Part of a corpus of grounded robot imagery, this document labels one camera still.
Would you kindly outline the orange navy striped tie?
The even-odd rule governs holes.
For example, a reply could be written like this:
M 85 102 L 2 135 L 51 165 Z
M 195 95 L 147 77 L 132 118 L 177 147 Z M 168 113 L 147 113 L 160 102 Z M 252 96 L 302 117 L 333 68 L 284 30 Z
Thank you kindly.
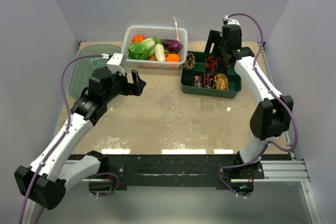
M 209 72 L 216 72 L 217 60 L 214 56 L 208 56 L 206 59 L 206 70 Z

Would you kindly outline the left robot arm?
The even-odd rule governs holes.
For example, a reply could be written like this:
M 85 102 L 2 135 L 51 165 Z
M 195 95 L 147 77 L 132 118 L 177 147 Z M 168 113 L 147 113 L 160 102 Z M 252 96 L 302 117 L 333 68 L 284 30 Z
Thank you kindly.
M 107 67 L 93 71 L 89 84 L 70 110 L 70 119 L 49 146 L 28 166 L 19 166 L 14 172 L 20 193 L 42 207 L 52 210 L 67 190 L 84 178 L 108 174 L 108 158 L 90 151 L 73 167 L 64 164 L 83 137 L 106 113 L 107 105 L 119 95 L 140 96 L 146 86 L 136 70 L 131 83 L 126 74 L 112 73 Z

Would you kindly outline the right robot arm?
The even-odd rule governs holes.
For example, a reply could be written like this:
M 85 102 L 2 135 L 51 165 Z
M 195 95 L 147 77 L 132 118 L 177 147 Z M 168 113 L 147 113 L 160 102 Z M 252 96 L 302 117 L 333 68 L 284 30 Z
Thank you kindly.
M 251 137 L 239 152 L 240 162 L 234 173 L 246 178 L 253 171 L 251 164 L 260 161 L 268 145 L 289 129 L 293 99 L 282 95 L 266 77 L 249 47 L 242 46 L 242 31 L 238 24 L 226 24 L 222 31 L 210 30 L 205 52 L 223 59 L 227 66 L 249 87 L 257 106 L 249 121 Z

